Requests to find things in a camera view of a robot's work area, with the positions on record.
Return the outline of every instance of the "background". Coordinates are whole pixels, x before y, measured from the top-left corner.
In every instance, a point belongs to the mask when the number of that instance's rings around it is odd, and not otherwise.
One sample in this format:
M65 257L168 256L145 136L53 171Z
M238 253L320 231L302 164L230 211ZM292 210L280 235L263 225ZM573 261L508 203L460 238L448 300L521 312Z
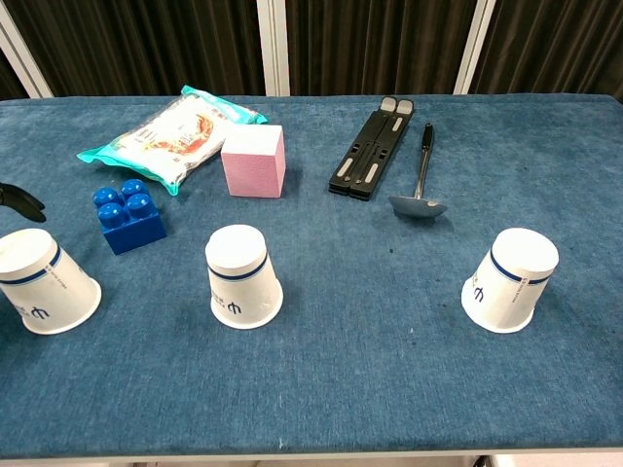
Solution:
M588 92L620 0L0 0L0 98Z

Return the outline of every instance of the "white paper cup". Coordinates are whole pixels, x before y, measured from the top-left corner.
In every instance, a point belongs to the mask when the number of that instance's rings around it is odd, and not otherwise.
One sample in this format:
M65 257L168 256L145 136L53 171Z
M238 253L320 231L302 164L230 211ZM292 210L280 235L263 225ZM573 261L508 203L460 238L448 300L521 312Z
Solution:
M0 238L0 289L36 334L75 328L95 312L99 284L41 229Z
M221 323L253 329L279 313L283 292L260 231L245 225L219 229L205 246L205 257L210 307Z
M494 333L515 333L530 323L557 264L558 250L546 236L507 229L465 281L460 301L476 324Z

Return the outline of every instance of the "metal spoon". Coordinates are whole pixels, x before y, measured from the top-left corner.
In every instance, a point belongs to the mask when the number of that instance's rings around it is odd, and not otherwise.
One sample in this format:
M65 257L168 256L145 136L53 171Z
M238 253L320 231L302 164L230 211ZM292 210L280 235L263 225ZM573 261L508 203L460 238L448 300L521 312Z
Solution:
M400 214L417 218L431 218L437 217L447 209L446 206L439 202L422 199L421 197L424 193L424 180L428 171L428 160L432 152L433 139L434 130L432 124L426 124L424 135L421 139L420 177L418 178L414 197L389 197L389 202L394 211Z

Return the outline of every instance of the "spoon handle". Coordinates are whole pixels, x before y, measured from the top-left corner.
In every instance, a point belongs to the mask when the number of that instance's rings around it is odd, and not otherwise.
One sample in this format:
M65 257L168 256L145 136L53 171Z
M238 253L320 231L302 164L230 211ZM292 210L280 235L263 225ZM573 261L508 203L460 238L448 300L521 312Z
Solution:
M414 194L415 199L421 199L421 196L424 194L424 181L426 179L426 172L428 171L428 160L430 159L434 139L435 131L432 124L428 123L424 127L424 134L421 138L420 176L418 177L418 185L416 186L416 192Z

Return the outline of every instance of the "blue lego brick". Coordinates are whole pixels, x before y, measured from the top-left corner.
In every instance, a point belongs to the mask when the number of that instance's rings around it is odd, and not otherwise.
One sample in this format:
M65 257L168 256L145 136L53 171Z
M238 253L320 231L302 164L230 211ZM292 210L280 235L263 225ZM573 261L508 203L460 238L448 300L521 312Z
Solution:
M100 188L93 203L101 231L116 255L166 237L160 213L140 180L127 180L120 194Z

